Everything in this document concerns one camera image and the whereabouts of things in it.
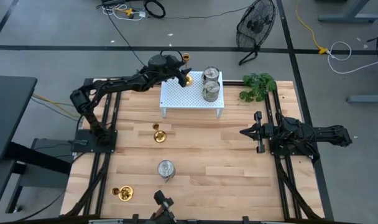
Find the potted plant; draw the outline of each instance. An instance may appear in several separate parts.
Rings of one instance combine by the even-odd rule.
[[[254,99],[261,102],[265,100],[268,92],[276,90],[276,82],[268,73],[245,75],[243,82],[249,88],[240,92],[239,97],[246,102],[252,102]]]

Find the wooden table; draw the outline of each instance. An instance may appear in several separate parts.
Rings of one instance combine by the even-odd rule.
[[[283,115],[301,118],[293,83],[277,82],[277,86]],[[242,220],[248,216],[250,220],[283,220],[275,162],[267,143],[267,152],[257,154],[257,142],[239,134],[239,130],[254,124],[256,111],[261,111],[263,122],[267,122],[264,102],[239,100],[243,89],[224,86],[225,109],[220,119],[215,118],[214,110],[181,109],[171,109],[163,118],[160,87],[145,93],[123,92],[117,146],[111,156],[101,217],[132,218],[137,213],[139,218],[150,218],[158,209],[153,195],[161,190],[174,200],[171,210],[177,219]],[[101,102],[95,109],[99,120],[103,105]],[[153,123],[159,123],[160,130],[167,133],[165,142],[154,141]],[[84,128],[89,128],[88,123],[84,122]],[[73,164],[61,214],[69,211],[86,190],[93,157],[86,154]],[[165,159],[176,168],[175,177],[167,183],[157,172],[159,162]],[[311,160],[292,156],[292,163],[298,191],[323,217]],[[128,202],[111,194],[112,188],[124,185],[134,189]],[[294,217],[292,197],[287,188],[286,192]],[[98,189],[90,213],[95,212],[97,194]]]

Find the black fan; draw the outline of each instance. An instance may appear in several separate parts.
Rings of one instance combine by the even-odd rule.
[[[239,65],[255,59],[259,47],[275,22],[276,8],[272,0],[256,0],[249,6],[236,27],[236,43],[243,52],[250,52]]]

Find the white pegboard stand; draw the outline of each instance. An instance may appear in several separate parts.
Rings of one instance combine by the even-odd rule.
[[[216,117],[221,117],[224,109],[224,88],[222,85],[222,72],[219,72],[218,99],[214,102],[208,102],[203,98],[203,82],[201,75],[203,72],[190,72],[193,83],[190,86],[182,88],[178,80],[169,80],[162,83],[160,94],[160,110],[163,118],[167,116],[167,109],[216,109]]]

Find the gray floor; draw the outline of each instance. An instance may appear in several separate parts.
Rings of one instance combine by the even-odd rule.
[[[0,21],[12,1],[0,0]],[[204,16],[237,9],[250,0],[184,1],[164,0],[167,15]],[[295,0],[284,0],[292,41],[296,49],[314,49],[311,34],[297,21]],[[347,3],[302,1],[301,17],[315,30],[320,45],[345,41],[353,49],[364,48],[365,41],[378,35],[378,21],[373,24],[322,24],[321,13],[340,12]],[[97,11],[99,1],[19,0],[0,34],[0,45],[126,45],[108,18]],[[378,0],[371,1],[362,12],[378,13]],[[207,20],[158,20],[140,22],[116,21],[128,41],[135,46],[234,47],[235,27],[242,12]],[[374,44],[367,44],[368,50]],[[263,47],[287,48],[280,19]],[[147,61],[158,52],[138,52]],[[217,66],[224,78],[239,80],[250,72],[268,72],[276,80],[293,80],[288,54],[261,53],[241,67],[240,52],[189,52],[190,66],[202,70]],[[335,220],[378,223],[378,105],[349,105],[352,94],[378,93],[378,65],[349,74],[332,72],[325,55],[297,55],[311,117],[315,126],[342,124],[348,128],[354,143],[348,148],[320,144],[321,158]],[[377,60],[376,56],[353,56],[343,63],[333,62],[339,71],[352,70]],[[69,102],[70,92],[84,78],[131,75],[140,63],[131,52],[107,51],[34,51],[0,50],[0,75],[30,76],[39,79],[35,92],[54,101]],[[41,105],[30,102],[14,140],[30,146],[33,138],[72,139],[75,122]],[[17,177],[13,176],[0,204],[0,222],[30,215],[51,202],[61,189],[26,188],[18,201],[20,213],[4,213],[9,193]],[[34,218],[56,217],[62,200]]]

